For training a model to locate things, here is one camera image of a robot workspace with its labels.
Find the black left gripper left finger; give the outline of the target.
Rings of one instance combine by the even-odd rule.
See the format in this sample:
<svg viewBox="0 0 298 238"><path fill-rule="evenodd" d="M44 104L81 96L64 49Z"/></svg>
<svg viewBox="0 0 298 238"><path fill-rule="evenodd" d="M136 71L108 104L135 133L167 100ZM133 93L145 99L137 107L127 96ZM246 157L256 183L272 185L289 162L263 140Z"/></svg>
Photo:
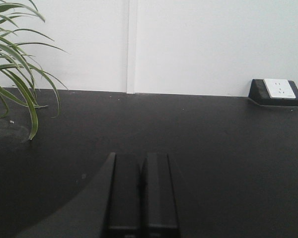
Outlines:
<svg viewBox="0 0 298 238"><path fill-rule="evenodd" d="M113 159L104 238L141 237L141 170L133 154L111 152Z"/></svg>

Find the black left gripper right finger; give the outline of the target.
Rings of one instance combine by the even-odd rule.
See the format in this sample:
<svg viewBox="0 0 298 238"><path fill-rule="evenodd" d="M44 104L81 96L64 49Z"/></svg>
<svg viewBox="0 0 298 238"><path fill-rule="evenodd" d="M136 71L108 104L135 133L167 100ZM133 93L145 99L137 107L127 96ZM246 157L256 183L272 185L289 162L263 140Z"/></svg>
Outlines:
<svg viewBox="0 0 298 238"><path fill-rule="evenodd" d="M143 181L142 237L180 237L168 155L148 153L141 176Z"/></svg>

